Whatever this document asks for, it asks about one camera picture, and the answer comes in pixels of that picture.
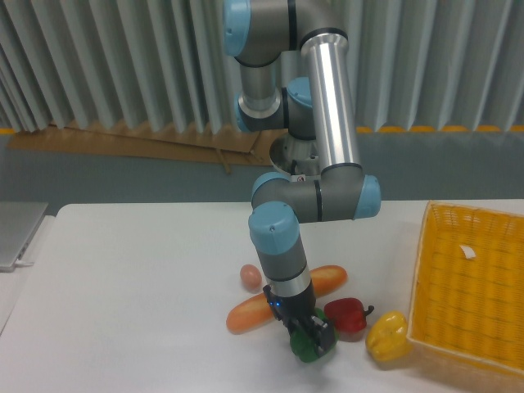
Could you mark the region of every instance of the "brown egg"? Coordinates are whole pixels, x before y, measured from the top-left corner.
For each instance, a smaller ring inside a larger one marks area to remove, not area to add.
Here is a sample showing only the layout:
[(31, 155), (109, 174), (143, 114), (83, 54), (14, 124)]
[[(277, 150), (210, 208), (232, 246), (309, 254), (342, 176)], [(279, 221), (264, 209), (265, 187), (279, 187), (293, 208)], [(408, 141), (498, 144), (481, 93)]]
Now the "brown egg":
[(245, 264), (240, 269), (240, 279), (248, 291), (256, 291), (262, 283), (260, 271), (252, 264)]

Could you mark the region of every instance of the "robotic arm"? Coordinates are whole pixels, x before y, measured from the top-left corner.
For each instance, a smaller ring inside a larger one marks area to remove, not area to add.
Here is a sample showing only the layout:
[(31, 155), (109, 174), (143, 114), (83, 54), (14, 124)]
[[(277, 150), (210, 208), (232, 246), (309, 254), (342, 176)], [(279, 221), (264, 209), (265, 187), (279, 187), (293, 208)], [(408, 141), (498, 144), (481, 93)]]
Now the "robotic arm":
[[(262, 175), (252, 190), (249, 227), (268, 282), (264, 294), (290, 335), (304, 333), (322, 356), (335, 332), (314, 309), (299, 223), (373, 217), (381, 204), (377, 179), (360, 165), (347, 35), (323, 0), (225, 0), (224, 43), (241, 68), (239, 128), (288, 129), (270, 151), (278, 172)], [(300, 50), (309, 78), (279, 89), (275, 61), (288, 50)], [(307, 180), (290, 182), (296, 174)]]

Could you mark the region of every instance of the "yellow basket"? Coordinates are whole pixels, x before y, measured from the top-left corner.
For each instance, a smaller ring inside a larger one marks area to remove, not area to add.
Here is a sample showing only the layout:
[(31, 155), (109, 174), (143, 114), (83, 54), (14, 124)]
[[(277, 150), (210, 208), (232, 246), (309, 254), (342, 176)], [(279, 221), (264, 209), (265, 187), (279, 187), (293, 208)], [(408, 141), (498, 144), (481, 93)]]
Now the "yellow basket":
[(408, 339), (477, 368), (524, 376), (524, 217), (428, 203)]

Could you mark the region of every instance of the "pepper stem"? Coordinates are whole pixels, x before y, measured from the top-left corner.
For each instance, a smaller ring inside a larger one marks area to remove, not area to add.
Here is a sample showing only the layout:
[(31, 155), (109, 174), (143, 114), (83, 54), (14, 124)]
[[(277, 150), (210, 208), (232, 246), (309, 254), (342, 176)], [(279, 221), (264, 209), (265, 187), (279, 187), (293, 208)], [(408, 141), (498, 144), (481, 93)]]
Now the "pepper stem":
[(368, 315), (370, 315), (373, 312), (374, 309), (375, 309), (375, 307), (373, 307), (372, 305), (369, 305), (368, 306), (368, 310), (364, 311), (364, 317), (367, 317)]

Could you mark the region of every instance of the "gray laptop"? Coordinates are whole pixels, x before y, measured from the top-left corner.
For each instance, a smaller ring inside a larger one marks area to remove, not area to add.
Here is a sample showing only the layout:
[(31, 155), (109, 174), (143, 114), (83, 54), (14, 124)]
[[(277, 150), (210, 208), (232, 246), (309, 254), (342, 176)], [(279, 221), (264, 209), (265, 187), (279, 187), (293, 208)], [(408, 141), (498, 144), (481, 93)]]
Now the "gray laptop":
[(12, 272), (43, 219), (47, 203), (0, 202), (0, 272)]

